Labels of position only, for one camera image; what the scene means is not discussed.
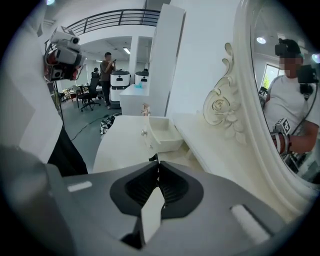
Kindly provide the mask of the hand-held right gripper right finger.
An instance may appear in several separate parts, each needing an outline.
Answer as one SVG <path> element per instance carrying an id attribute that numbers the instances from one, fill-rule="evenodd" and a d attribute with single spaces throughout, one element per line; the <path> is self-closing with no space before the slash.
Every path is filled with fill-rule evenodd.
<path id="1" fill-rule="evenodd" d="M 157 256 L 266 255 L 283 219 L 226 178 L 162 161 L 165 206 L 149 242 Z"/>

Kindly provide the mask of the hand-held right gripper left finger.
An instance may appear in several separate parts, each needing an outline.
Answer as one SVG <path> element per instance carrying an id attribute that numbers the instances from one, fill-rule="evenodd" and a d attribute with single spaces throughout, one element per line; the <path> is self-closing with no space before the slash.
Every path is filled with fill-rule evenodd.
<path id="1" fill-rule="evenodd" d="M 50 195 L 63 219 L 63 256 L 158 256 L 160 232 L 147 240 L 141 211 L 157 184 L 158 164 L 62 177 L 47 166 Z"/>

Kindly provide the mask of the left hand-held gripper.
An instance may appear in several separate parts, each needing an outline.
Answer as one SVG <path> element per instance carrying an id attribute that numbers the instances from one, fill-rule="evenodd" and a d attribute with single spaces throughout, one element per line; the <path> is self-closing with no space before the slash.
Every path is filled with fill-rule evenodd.
<path id="1" fill-rule="evenodd" d="M 65 26 L 53 31 L 44 54 L 48 82 L 60 80 L 75 81 L 84 67 L 86 56 L 81 51 L 80 38 Z"/>

